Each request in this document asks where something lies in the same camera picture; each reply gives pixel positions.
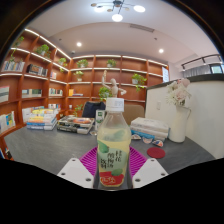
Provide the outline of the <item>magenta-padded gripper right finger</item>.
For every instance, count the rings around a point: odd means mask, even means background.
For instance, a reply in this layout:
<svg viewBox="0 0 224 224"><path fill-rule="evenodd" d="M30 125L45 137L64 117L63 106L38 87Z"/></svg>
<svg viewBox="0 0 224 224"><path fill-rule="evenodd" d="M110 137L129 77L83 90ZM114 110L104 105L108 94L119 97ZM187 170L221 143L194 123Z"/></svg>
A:
<svg viewBox="0 0 224 224"><path fill-rule="evenodd" d="M168 175L155 158L147 159L133 147L130 148L129 173L133 188L146 186Z"/></svg>

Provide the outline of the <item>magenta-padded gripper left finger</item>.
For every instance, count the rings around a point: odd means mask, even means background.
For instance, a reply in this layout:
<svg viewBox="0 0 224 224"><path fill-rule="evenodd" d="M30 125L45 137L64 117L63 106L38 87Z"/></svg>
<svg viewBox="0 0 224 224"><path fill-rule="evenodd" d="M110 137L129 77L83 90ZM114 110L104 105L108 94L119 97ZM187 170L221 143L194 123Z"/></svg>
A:
<svg viewBox="0 0 224 224"><path fill-rule="evenodd" d="M58 176L84 188L92 188L97 172L97 148L94 147L80 158L71 158L59 171Z"/></svg>

